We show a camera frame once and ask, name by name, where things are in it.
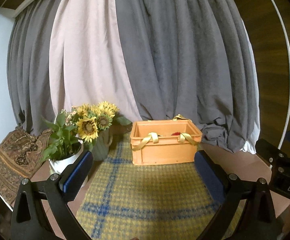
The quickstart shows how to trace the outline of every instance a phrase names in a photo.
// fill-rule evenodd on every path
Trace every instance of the plaid cloth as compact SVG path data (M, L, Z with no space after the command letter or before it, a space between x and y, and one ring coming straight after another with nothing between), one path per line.
M76 216L91 238L196 239L218 204L194 163L134 166L129 134L114 138L112 145Z

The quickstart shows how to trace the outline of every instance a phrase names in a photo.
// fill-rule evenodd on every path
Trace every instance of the curtain fold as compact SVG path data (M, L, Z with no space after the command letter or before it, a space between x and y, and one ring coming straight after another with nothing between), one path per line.
M33 135L53 121L49 88L49 43L61 0L34 0L16 18L9 44L7 76L16 121Z
M50 40L54 112L109 101L141 120L120 44L115 0L62 0Z
M231 152L257 114L249 44L233 0L116 0L125 65L143 120L182 114Z

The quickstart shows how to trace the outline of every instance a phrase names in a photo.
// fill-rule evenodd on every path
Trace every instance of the orange plastic crate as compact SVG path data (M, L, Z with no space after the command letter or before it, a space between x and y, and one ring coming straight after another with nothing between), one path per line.
M133 151L133 164L159 165L194 161L197 145L187 140L181 143L178 141L179 135L171 135L176 132L187 133L197 143L201 142L202 132L191 120L135 122L130 135L132 149L151 132L161 135L158 137L158 143L153 143L151 139L142 149Z

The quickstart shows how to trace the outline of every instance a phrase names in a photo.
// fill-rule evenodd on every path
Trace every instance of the white flower pot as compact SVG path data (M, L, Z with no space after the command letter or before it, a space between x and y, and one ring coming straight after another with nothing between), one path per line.
M53 173L61 174L69 164L73 164L77 160L77 158L81 155L83 150L84 150L83 145L81 145L78 153L76 153L73 156L70 156L70 157L63 159L63 160L60 160L60 161L49 160L49 164L51 167L50 173L51 174L53 174ZM86 177L86 179L84 180L84 182L82 184L82 187L84 187L86 185L87 181L88 181L88 178Z

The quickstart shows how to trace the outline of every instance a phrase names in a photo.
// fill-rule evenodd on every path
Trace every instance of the bolt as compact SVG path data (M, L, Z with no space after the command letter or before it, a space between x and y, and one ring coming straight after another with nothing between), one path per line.
M27 178L25 178L25 179L22 180L22 184L25 185L25 184L28 183L28 181L29 181L29 180L28 180Z
M264 178L259 178L258 179L262 184L266 184L266 179L264 179Z
M57 173L54 173L54 174L52 174L52 175L50 176L50 179L51 179L51 180L56 180L56 179L58 179L58 177L59 177L59 175L58 175Z
M234 173L232 173L232 174L229 175L229 178L230 178L231 180L237 180L237 175L234 174Z

